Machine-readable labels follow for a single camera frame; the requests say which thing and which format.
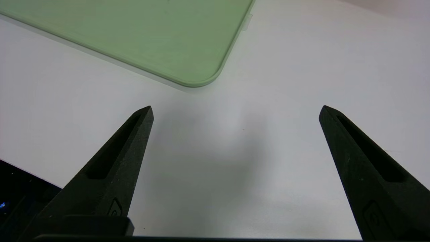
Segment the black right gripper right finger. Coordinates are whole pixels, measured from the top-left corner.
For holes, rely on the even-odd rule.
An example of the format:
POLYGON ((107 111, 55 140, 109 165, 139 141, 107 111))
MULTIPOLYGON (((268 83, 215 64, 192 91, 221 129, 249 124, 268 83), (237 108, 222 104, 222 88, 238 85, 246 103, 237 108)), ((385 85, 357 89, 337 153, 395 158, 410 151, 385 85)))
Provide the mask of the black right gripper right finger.
POLYGON ((340 111, 318 120, 361 238, 429 240, 429 190, 340 111))

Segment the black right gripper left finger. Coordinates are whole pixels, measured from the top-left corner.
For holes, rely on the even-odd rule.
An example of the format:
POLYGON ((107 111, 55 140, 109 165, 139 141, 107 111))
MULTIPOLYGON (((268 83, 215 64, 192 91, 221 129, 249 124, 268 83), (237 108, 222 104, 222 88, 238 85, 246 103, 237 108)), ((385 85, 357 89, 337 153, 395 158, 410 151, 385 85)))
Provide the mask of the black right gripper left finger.
POLYGON ((20 237, 131 236, 128 213, 153 122, 150 106, 134 112, 20 237))

